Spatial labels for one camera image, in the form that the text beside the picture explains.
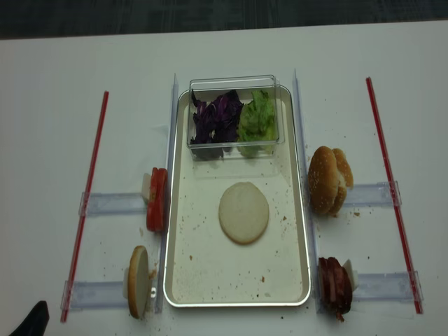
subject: clear plastic container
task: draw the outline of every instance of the clear plastic container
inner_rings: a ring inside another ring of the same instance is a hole
[[[197,100],[206,102],[208,106],[218,96],[225,95],[231,90],[236,91],[240,102],[244,105],[252,102],[253,91],[262,90],[268,94],[269,101],[274,109],[274,131],[270,136],[271,139],[241,141],[238,125],[237,137],[234,141],[214,142],[216,134],[212,132],[209,143],[194,143],[197,136],[197,126],[193,116],[197,113],[197,107],[193,103],[193,93]],[[189,100],[187,147],[190,149],[194,160],[272,156],[277,144],[284,142],[281,100],[277,82],[272,75],[192,80],[190,82]]]

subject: dark floor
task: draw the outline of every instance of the dark floor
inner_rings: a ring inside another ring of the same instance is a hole
[[[0,0],[0,38],[448,18],[448,0]]]

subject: tray rim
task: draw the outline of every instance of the tray rim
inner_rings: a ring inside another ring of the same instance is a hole
[[[278,85],[280,90],[285,90],[288,93],[289,98],[287,98],[287,100],[290,101],[290,105],[291,105],[291,110],[292,110],[292,117],[293,117],[293,145],[294,145],[294,152],[295,152],[295,156],[296,156],[296,170],[297,170],[297,177],[298,177],[298,185],[299,185],[299,195],[300,195],[300,209],[301,209],[301,218],[302,218],[302,226],[303,226],[303,235],[304,235],[304,253],[305,253],[305,260],[307,261],[307,277],[308,278],[308,286],[307,289],[304,290],[304,292],[306,292],[305,296],[297,302],[236,302],[236,303],[207,303],[207,302],[198,302],[198,303],[176,303],[173,302],[173,300],[171,300],[171,298],[169,297],[168,293],[167,293],[167,267],[168,267],[168,258],[165,257],[164,260],[164,276],[163,276],[163,293],[165,296],[165,299],[168,301],[168,303],[175,307],[175,308],[208,308],[208,307],[298,307],[300,305],[303,305],[306,301],[308,301],[309,297],[311,296],[311,292],[312,292],[312,277],[311,277],[311,269],[310,269],[310,264],[309,264],[309,249],[308,249],[308,235],[307,235],[307,223],[305,220],[305,205],[304,205],[304,200],[303,200],[303,196],[302,196],[302,184],[300,182],[300,168],[299,168],[299,153],[298,153],[298,149],[297,149],[297,132],[296,132],[296,127],[295,127],[295,115],[294,115],[294,105],[293,105],[293,96],[291,94],[291,91],[284,85]],[[177,100],[177,104],[176,104],[176,118],[175,120],[171,119],[172,123],[175,123],[176,125],[176,131],[174,133],[174,143],[176,143],[177,141],[177,136],[178,136],[178,127],[177,127],[177,120],[179,117],[179,102],[180,100],[183,98],[184,95],[188,95],[189,94],[189,90],[184,91],[183,93],[181,93],[179,95],[179,98]],[[173,167],[174,167],[174,163],[176,161],[176,155],[174,155],[173,157]],[[171,171],[171,180],[174,180],[174,168]],[[173,195],[173,185],[171,184],[171,190],[170,190],[170,195]],[[167,230],[167,245],[165,246],[165,255],[168,255],[168,250],[169,250],[169,241],[170,241],[170,230],[172,228],[171,221],[172,221],[172,202],[170,202],[169,205],[169,225],[168,225],[168,230]]]

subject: white cheese slice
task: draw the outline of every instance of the white cheese slice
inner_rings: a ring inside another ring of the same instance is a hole
[[[348,259],[345,262],[345,264],[343,265],[343,268],[345,268],[345,270],[347,271],[347,275],[349,276],[349,279],[350,279],[351,289],[354,292],[359,285],[358,272],[356,270],[354,270],[353,267],[351,266],[350,259]]]
[[[143,175],[143,183],[141,184],[141,197],[143,201],[147,204],[149,203],[149,190],[151,188],[151,175],[145,173]]]

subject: tomato slice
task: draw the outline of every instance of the tomato slice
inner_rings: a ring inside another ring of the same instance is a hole
[[[155,198],[155,216],[154,229],[156,231],[163,230],[164,223],[164,209],[165,209],[165,190],[167,187],[167,170],[161,168],[157,172],[157,196]]]
[[[146,228],[150,231],[162,231],[164,223],[165,189],[168,172],[165,168],[153,168],[150,183],[150,197],[146,213]]]
[[[149,188],[149,202],[148,209],[146,212],[146,228],[150,231],[154,231],[154,206],[155,206],[155,198],[157,197],[157,189],[158,189],[158,169],[153,168],[153,173],[151,174],[151,182]]]

